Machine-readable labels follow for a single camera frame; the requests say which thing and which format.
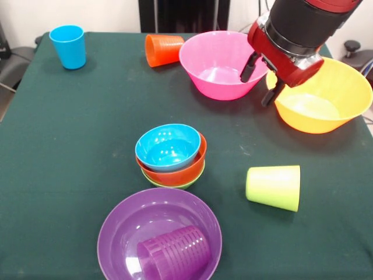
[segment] floor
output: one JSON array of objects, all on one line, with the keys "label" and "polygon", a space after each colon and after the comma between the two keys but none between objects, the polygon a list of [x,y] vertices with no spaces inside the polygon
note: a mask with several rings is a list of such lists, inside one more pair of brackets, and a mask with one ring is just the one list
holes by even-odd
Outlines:
[{"label": "floor", "polygon": [[[370,118],[373,121],[373,105],[367,110],[364,114],[364,117]],[[365,119],[365,122],[368,125],[369,130],[371,131],[371,134],[373,136],[373,122],[370,120]]]}]

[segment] purple bowl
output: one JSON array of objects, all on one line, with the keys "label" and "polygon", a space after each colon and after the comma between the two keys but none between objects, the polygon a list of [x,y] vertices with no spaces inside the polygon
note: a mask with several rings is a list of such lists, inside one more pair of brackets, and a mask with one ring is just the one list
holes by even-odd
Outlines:
[{"label": "purple bowl", "polygon": [[219,222],[211,209],[195,195],[174,188],[151,188],[131,195],[110,212],[101,227],[97,256],[104,276],[145,280],[138,243],[192,225],[206,236],[211,251],[209,263],[192,278],[206,280],[215,272],[222,247]]}]

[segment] purple cup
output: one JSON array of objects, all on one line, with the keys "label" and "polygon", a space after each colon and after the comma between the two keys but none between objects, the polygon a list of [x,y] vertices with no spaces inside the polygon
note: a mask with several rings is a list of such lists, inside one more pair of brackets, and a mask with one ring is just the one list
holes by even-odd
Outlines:
[{"label": "purple cup", "polygon": [[211,252],[198,227],[187,226],[140,242],[138,257],[147,280],[183,280],[204,267]]}]

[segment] green bowl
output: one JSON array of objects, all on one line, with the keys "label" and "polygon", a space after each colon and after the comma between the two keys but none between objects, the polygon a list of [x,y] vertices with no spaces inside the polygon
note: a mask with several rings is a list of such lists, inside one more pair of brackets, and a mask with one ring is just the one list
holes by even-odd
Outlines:
[{"label": "green bowl", "polygon": [[187,189],[188,187],[190,187],[190,186],[191,186],[195,181],[198,180],[198,178],[202,175],[202,173],[203,173],[203,171],[204,171],[204,169],[205,169],[205,165],[206,165],[206,161],[203,162],[202,171],[198,174],[197,177],[195,177],[195,179],[193,179],[192,181],[190,181],[190,182],[188,182],[188,183],[186,183],[186,184],[184,184],[184,185],[178,185],[178,186],[176,186],[176,187],[169,187],[169,186],[167,186],[167,185],[161,185],[161,184],[158,184],[158,183],[154,182],[152,179],[150,179],[150,178],[145,174],[145,172],[144,172],[142,169],[141,169],[141,172],[142,172],[142,174],[145,176],[145,178],[147,178],[147,180],[148,180],[149,182],[151,182],[154,186],[156,186],[156,187],[158,187],[158,188],[179,188],[180,190],[185,190],[185,189]]}]

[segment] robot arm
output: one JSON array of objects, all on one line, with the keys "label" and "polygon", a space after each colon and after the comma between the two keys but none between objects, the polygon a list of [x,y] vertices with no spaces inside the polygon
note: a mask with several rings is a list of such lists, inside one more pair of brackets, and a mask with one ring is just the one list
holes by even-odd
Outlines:
[{"label": "robot arm", "polygon": [[318,54],[325,41],[350,17],[362,0],[276,0],[271,11],[252,25],[248,42],[254,53],[242,70],[247,82],[262,57],[277,84],[262,100],[268,106],[285,85],[301,85],[323,64]]}]

